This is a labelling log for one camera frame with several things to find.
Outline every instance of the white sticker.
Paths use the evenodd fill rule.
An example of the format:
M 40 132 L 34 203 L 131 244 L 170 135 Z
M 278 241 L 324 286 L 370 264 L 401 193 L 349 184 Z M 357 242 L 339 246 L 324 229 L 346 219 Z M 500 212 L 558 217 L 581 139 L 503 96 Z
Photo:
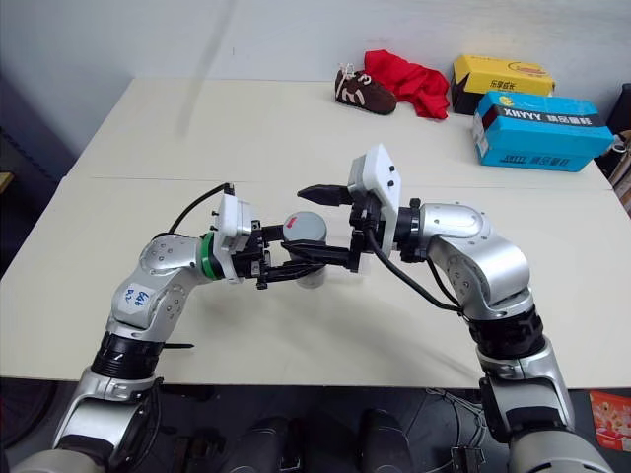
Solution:
M 128 314 L 140 312 L 147 306 L 156 291 L 140 284 L 127 286 L 118 301 L 118 310 Z
M 473 115 L 473 128 L 471 130 L 473 134 L 473 140 L 475 140 L 475 144 L 480 150 L 480 156 L 484 156 L 486 152 L 489 150 L 489 142 L 486 139 L 486 135 L 484 134 L 484 127 L 482 126 L 482 119 L 480 118 L 480 114 L 476 111 L 475 115 Z

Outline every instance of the yellow box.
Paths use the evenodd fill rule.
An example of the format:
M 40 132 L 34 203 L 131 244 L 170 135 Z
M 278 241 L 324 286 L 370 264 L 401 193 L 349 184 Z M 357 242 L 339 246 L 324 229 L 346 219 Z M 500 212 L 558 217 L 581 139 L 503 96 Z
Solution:
M 548 96 L 554 91 L 554 79 L 538 64 L 512 59 L 465 54 L 454 62 L 452 106 L 456 113 L 472 115 L 489 91 Z

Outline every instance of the red box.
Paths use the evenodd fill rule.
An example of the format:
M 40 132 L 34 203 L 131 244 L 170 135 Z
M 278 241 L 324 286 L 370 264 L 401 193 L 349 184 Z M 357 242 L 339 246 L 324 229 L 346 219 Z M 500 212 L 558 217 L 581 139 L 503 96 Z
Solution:
M 590 391 L 596 440 L 605 448 L 631 451 L 631 399 Z

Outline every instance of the brown toy shoe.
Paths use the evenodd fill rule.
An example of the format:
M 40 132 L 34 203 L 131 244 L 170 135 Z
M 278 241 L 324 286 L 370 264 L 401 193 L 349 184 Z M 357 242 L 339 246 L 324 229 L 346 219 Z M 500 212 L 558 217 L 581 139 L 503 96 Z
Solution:
M 335 100 L 379 115 L 396 108 L 396 96 L 364 71 L 355 72 L 352 64 L 341 66 L 337 73 Z

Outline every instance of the blue box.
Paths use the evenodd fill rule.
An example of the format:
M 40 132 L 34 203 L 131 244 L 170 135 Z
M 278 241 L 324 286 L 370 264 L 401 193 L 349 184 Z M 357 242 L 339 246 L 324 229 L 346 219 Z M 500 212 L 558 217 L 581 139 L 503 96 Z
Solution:
M 489 92 L 473 116 L 480 163 L 576 172 L 613 136 L 589 101 Z

